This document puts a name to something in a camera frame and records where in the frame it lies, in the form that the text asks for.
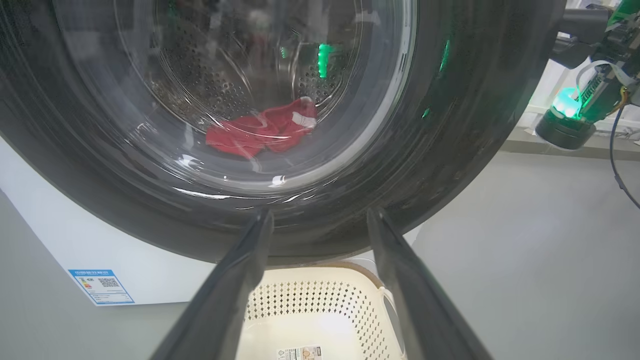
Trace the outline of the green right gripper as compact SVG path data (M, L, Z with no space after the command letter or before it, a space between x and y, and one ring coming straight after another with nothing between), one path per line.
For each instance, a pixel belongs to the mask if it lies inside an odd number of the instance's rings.
M580 121L594 124L624 107L639 108L637 0L620 0L608 10L565 9L558 32L577 39L555 39L550 60L575 69L589 58L575 80Z

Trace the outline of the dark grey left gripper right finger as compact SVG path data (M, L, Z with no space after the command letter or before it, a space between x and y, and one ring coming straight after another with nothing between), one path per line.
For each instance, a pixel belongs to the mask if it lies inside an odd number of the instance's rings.
M366 212L375 265L393 295L409 360L490 360L492 356L433 274L381 208Z

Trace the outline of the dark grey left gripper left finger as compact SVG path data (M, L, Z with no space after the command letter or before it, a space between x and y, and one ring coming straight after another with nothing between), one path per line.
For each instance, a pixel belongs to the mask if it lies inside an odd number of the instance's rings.
M160 342L153 360L233 360L249 295L268 262L274 215L256 212Z

